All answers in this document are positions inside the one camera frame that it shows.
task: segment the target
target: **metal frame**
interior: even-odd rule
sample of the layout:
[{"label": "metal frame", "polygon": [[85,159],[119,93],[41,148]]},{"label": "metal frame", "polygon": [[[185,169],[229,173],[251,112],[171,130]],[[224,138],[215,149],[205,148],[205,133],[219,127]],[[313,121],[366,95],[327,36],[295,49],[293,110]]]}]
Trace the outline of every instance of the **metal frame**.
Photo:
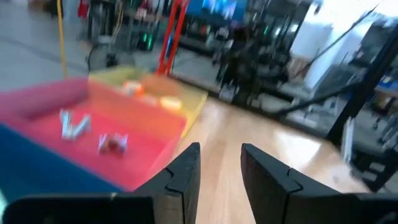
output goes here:
[{"label": "metal frame", "polygon": [[353,141],[354,141],[354,130],[355,130],[355,118],[348,118],[344,125],[343,139],[341,141],[341,155],[343,161],[347,164],[351,163],[353,156]]},{"label": "metal frame", "polygon": [[337,118],[333,127],[330,129],[327,140],[333,144],[341,144],[341,136],[345,122],[351,117],[355,118],[361,111],[363,105],[369,96],[373,93],[380,79],[387,72],[391,63],[394,61],[398,53],[398,24],[396,24],[392,34],[388,38],[386,44],[381,49],[372,65],[367,70],[362,82],[353,92],[353,97],[347,102],[343,111]]},{"label": "metal frame", "polygon": [[106,23],[108,24],[108,29],[106,30],[106,35],[112,35],[113,33],[113,25],[114,24],[114,11],[116,8],[116,1],[107,1],[107,0],[90,0],[90,7],[88,10],[88,24],[87,24],[87,39],[92,41],[92,32],[93,32],[93,17],[94,17],[94,6],[95,5],[104,5],[108,8],[108,16]]},{"label": "metal frame", "polygon": [[[367,98],[369,95],[371,95],[374,92],[375,87],[379,83],[380,79],[383,77],[385,74],[386,70],[389,68],[391,62],[395,59],[396,55],[398,53],[398,25],[395,26],[393,33],[391,34],[389,40],[386,42],[384,45],[383,49],[380,51],[379,55],[365,74],[363,80],[359,83],[354,83],[347,85],[340,90],[336,90],[332,93],[327,93],[321,97],[312,99],[307,102],[303,102],[299,105],[295,105],[291,108],[285,108],[281,109],[279,111],[275,111],[273,113],[268,112],[268,111],[263,111],[259,108],[253,108],[248,105],[241,105],[237,104],[237,102],[231,102],[231,105],[238,106],[240,108],[243,108],[245,110],[248,110],[250,112],[265,116],[266,118],[273,119],[275,121],[278,121],[286,126],[290,126],[295,129],[299,129],[307,134],[310,134],[312,136],[318,137],[318,138],[323,138],[331,141],[333,144],[337,146],[339,149],[341,146],[341,139],[343,137],[343,129],[344,125],[346,124],[347,120],[349,118],[355,118],[356,115],[359,113],[359,111],[362,109],[363,105],[365,104]],[[171,78],[174,78],[176,80],[179,80],[180,82],[184,82],[189,85],[193,85],[197,88],[201,88],[203,90],[209,91],[208,89],[204,88],[203,86],[199,86],[194,83],[190,83],[184,79],[181,79],[179,77],[174,77],[170,76]],[[333,127],[329,130],[329,132],[324,132],[317,130],[315,128],[308,127],[304,124],[291,121],[286,118],[286,114],[305,108],[308,105],[314,104],[314,103],[321,103],[322,101],[327,100],[329,97],[339,95],[341,93],[346,93],[354,91],[352,99],[349,100],[349,102],[346,104],[345,108],[343,109],[343,112],[339,115],[337,118],[336,122],[334,123]],[[219,99],[219,93],[215,91],[209,91],[209,96]],[[357,144],[355,141],[353,142],[353,150],[356,148],[362,148],[363,146],[360,146]]]}]

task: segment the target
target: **table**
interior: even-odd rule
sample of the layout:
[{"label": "table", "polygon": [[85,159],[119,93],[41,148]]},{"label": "table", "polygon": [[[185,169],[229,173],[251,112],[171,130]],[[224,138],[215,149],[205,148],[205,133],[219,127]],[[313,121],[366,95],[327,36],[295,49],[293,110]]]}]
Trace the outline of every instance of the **table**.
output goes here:
[{"label": "table", "polygon": [[255,223],[241,175],[244,142],[339,192],[369,192],[350,176],[330,143],[213,99],[207,100],[174,157],[192,142],[201,146],[197,224]]}]

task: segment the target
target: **orange object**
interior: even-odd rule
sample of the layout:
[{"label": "orange object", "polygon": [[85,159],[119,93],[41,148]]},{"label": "orange object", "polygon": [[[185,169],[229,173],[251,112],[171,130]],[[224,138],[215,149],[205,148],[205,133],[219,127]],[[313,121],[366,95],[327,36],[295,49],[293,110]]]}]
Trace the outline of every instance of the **orange object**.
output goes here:
[{"label": "orange object", "polygon": [[180,95],[180,85],[167,77],[157,77],[149,75],[141,79],[146,92],[155,96],[178,96]]},{"label": "orange object", "polygon": [[127,95],[139,96],[144,94],[144,85],[136,81],[127,81],[123,84],[123,90]]},{"label": "orange object", "polygon": [[160,98],[160,105],[168,110],[178,111],[182,107],[182,102],[177,97],[164,96]]},{"label": "orange object", "polygon": [[176,122],[176,119],[181,118],[178,116],[174,118],[175,115],[169,111],[150,103],[143,103],[141,98],[122,95],[120,91],[108,88],[102,83],[89,82],[88,95],[91,108],[99,111],[102,116],[112,117],[115,122],[126,127],[135,127],[158,139],[169,139],[175,136],[179,138],[186,124],[185,119],[182,119],[181,123]]}]

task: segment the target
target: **black cable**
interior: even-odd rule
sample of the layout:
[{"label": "black cable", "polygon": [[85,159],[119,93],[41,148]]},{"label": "black cable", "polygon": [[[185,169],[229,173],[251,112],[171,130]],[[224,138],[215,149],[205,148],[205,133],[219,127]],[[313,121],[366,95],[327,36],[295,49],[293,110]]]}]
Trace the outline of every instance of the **black cable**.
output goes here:
[{"label": "black cable", "polygon": [[344,34],[339,36],[333,43],[331,43],[325,50],[320,52],[318,55],[316,55],[310,63],[306,64],[302,69],[300,69],[293,77],[292,79],[296,78],[299,76],[303,71],[306,69],[310,68],[311,65],[318,60],[322,55],[324,55],[326,52],[328,52],[334,45],[336,45],[343,37],[345,37],[351,30],[353,30],[358,24],[360,24],[365,18],[367,18],[370,14],[374,12],[374,10],[382,3],[383,0],[381,0],[372,10],[370,10],[368,13],[366,13],[363,17],[359,18],[356,22],[353,23],[353,25],[346,31]]},{"label": "black cable", "polygon": [[92,58],[92,55],[94,54],[94,52],[97,51],[97,49],[98,49],[98,44],[94,44],[91,47],[90,52],[88,53],[88,56],[87,56],[87,67],[88,67],[88,71],[89,72],[93,69],[93,65],[91,64],[91,58]]},{"label": "black cable", "polygon": [[159,11],[159,6],[160,6],[160,0],[157,0],[157,6],[155,9],[155,14],[157,14],[157,12]]},{"label": "black cable", "polygon": [[304,109],[312,104],[322,103],[333,96],[338,96],[342,93],[353,91],[354,89],[356,89],[359,86],[359,84],[360,83],[348,84],[348,85],[344,86],[343,88],[338,88],[338,90],[333,90],[329,93],[322,94],[322,96],[313,98],[312,100],[308,100],[308,101],[299,103],[295,106],[291,106],[290,108],[285,108],[285,109],[281,109],[279,111],[275,111],[275,112],[273,112],[273,114],[276,114],[278,116],[283,116],[283,115],[287,115],[288,113],[291,113],[293,111]]}]

